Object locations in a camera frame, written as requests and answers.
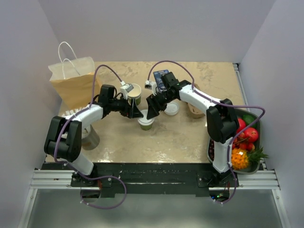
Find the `small white container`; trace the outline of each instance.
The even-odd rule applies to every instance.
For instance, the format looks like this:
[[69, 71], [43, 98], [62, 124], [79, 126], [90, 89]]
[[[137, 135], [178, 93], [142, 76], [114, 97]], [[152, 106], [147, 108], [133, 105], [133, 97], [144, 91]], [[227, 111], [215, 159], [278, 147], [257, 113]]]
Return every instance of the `small white container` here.
[[167, 115], [176, 115], [179, 112], [180, 106], [176, 102], [170, 102], [167, 104], [167, 108], [165, 109], [165, 113]]
[[147, 109], [141, 110], [141, 112], [143, 114], [143, 118], [139, 118], [139, 119], [137, 119], [137, 121], [143, 130], [145, 130], [145, 131], [150, 130], [152, 128], [154, 118], [147, 120], [147, 114], [148, 114]]

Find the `green cup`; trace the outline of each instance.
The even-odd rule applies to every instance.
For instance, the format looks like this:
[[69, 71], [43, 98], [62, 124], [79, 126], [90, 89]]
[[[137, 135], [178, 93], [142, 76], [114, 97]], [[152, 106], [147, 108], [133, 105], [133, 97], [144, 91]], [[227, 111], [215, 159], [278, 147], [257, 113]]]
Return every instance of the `green cup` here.
[[143, 129], [144, 131], [150, 130], [153, 126], [153, 122], [154, 122], [154, 118], [147, 120], [147, 114], [148, 114], [148, 110], [141, 110], [142, 114], [143, 114], [143, 118], [139, 118], [137, 119], [141, 129]]
[[136, 106], [138, 106], [142, 101], [142, 89], [138, 84], [133, 85], [133, 90], [128, 93], [128, 101], [132, 104], [133, 100], [135, 100]]
[[128, 101], [130, 104], [132, 104], [133, 100], [135, 100], [135, 104], [136, 104], [136, 106], [138, 106], [142, 101], [142, 95], [139, 95], [139, 97], [136, 97], [136, 98], [128, 97]]

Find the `fruit bowl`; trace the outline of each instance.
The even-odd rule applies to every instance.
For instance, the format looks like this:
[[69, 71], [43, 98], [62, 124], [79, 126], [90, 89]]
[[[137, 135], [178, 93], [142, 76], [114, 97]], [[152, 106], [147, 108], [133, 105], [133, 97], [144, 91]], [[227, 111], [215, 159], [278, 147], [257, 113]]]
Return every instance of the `fruit bowl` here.
[[[238, 109], [236, 108], [236, 114], [238, 117], [242, 117], [243, 115], [250, 115], [252, 116], [254, 119], [257, 119], [257, 116], [254, 115], [253, 113], [250, 113], [248, 111], [245, 111], [245, 110], [242, 110], [242, 109]], [[255, 148], [259, 148], [260, 147], [260, 136], [261, 136], [261, 124], [260, 122], [258, 121], [256, 123], [256, 127], [255, 129], [258, 131], [259, 133], [259, 138], [253, 143]], [[213, 163], [213, 159], [214, 159], [214, 144], [213, 144], [213, 141], [210, 139], [210, 142], [209, 142], [209, 146], [208, 146], [208, 149], [207, 149], [207, 157], [208, 157], [208, 160]], [[259, 162], [255, 162], [255, 163], [251, 163], [247, 168], [245, 169], [241, 169], [241, 170], [233, 170], [234, 172], [236, 173], [239, 173], [239, 174], [254, 174], [258, 171], [260, 167], [260, 163]]]

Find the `paper bag handle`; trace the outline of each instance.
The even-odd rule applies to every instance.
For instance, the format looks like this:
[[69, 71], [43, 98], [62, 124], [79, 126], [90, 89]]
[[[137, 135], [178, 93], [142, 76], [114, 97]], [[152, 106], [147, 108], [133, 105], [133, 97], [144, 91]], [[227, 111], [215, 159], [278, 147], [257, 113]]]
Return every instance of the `paper bag handle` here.
[[63, 63], [64, 63], [64, 61], [69, 61], [71, 64], [72, 64], [72, 66], [74, 67], [74, 69], [75, 69], [75, 71], [80, 75], [80, 73], [79, 73], [79, 71], [76, 69], [76, 67], [74, 66], [74, 64], [71, 62], [71, 60], [69, 60], [68, 58], [65, 58], [63, 61], [62, 61], [62, 74], [63, 74], [63, 78], [65, 79], [66, 78], [66, 75], [65, 75], [65, 71], [63, 70]]
[[75, 54], [75, 52], [74, 52], [74, 50], [73, 50], [72, 47], [71, 47], [71, 45], [69, 45], [67, 42], [63, 41], [63, 42], [61, 42], [61, 43], [59, 44], [59, 46], [58, 46], [58, 56], [59, 56], [60, 62], [63, 62], [63, 61], [61, 60], [61, 56], [60, 56], [60, 52], [59, 52], [60, 46], [61, 46], [62, 44], [68, 45], [68, 46], [70, 47], [70, 49], [72, 50], [72, 52], [73, 52], [75, 58], [77, 58], [77, 57], [76, 57], [76, 54]]

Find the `cup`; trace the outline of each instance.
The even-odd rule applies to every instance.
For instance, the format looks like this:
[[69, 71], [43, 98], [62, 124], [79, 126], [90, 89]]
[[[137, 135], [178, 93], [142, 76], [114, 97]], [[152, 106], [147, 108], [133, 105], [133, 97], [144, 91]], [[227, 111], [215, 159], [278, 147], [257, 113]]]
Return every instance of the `cup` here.
[[141, 103], [142, 99], [142, 89], [138, 84], [133, 84], [133, 90], [128, 92], [128, 101], [130, 104], [132, 104], [132, 100], [135, 100], [136, 106], [138, 106]]
[[96, 133], [92, 125], [82, 131], [81, 146], [84, 150], [90, 151], [95, 149], [100, 142], [99, 135]]
[[154, 122], [154, 118], [147, 120], [147, 114], [148, 114], [148, 110], [141, 110], [142, 114], [143, 114], [143, 118], [139, 118], [137, 119], [141, 129], [143, 129], [144, 131], [150, 130], [152, 128], [153, 122]]
[[176, 102], [170, 102], [167, 104], [167, 108], [165, 109], [165, 113], [167, 115], [176, 115], [179, 112], [180, 106]]

